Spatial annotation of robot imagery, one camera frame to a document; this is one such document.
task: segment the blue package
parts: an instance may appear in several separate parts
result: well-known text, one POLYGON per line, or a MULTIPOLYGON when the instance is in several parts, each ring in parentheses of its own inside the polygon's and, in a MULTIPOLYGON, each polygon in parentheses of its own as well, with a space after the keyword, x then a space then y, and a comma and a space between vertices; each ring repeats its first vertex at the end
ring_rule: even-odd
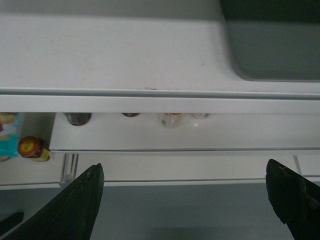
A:
POLYGON ((14 112, 0 112, 0 157, 18 156, 18 128, 19 115, 14 112))

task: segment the stain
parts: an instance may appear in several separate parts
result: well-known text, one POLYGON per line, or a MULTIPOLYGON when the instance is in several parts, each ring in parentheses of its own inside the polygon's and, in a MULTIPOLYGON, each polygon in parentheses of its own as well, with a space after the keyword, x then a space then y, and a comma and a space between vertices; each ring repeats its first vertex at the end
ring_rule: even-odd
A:
POLYGON ((145 89, 145 90, 158 90, 158 89, 152 88, 152 87, 145 87, 144 89, 145 89))

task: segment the white shelf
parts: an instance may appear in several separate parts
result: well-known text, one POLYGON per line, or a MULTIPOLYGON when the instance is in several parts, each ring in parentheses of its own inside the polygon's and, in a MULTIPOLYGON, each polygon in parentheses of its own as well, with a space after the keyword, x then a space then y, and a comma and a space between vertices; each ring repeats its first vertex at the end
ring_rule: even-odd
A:
POLYGON ((58 188, 63 169, 63 154, 52 154, 46 162, 14 157, 0 162, 0 190, 58 188))
POLYGON ((320 154, 302 154, 297 159, 302 175, 320 179, 320 154))
MULTIPOLYGON (((6 1, 0 11, 0 104, 19 112, 69 112, 77 97, 96 107, 93 97, 101 97, 100 111, 112 106, 103 98, 110 96, 319 98, 318 82, 238 77, 218 0, 199 0, 196 10, 154 4, 6 1)), ((88 111, 87 104, 78 108, 88 111)))
POLYGON ((212 152, 81 153, 79 176, 101 163, 106 186, 265 183, 268 160, 297 171, 293 156, 214 156, 212 152))
POLYGON ((319 150, 317 115, 186 115, 176 128, 161 126, 156 113, 126 117, 94 113, 83 126, 72 126, 62 113, 54 122, 50 149, 81 151, 319 150))

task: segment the jar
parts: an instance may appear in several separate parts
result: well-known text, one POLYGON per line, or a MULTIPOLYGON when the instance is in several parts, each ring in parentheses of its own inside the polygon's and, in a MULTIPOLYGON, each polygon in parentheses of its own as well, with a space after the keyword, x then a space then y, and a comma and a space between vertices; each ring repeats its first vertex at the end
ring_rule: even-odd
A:
POLYGON ((91 112, 64 112, 63 114, 73 126, 85 125, 91 118, 91 112))
POLYGON ((133 118, 135 116, 138 116, 140 113, 138 113, 138 112, 129 112, 129 113, 123 112, 122 114, 128 118, 133 118))
POLYGON ((210 113, 191 113, 196 119, 207 119, 210 113))
POLYGON ((50 158, 49 152, 48 144, 34 136, 26 136, 18 143, 18 153, 21 157, 29 158, 35 162, 48 161, 50 158))
POLYGON ((163 113, 160 118, 160 123, 166 128, 177 127, 182 120, 183 113, 163 113))

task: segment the jar lid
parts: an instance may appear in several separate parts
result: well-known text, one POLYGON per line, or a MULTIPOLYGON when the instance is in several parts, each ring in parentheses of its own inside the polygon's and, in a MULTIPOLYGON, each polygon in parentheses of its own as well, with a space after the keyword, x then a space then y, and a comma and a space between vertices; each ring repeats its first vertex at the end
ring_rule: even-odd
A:
POLYGON ((18 143, 18 153, 22 157, 32 157, 40 149, 40 141, 34 136, 26 136, 18 143))

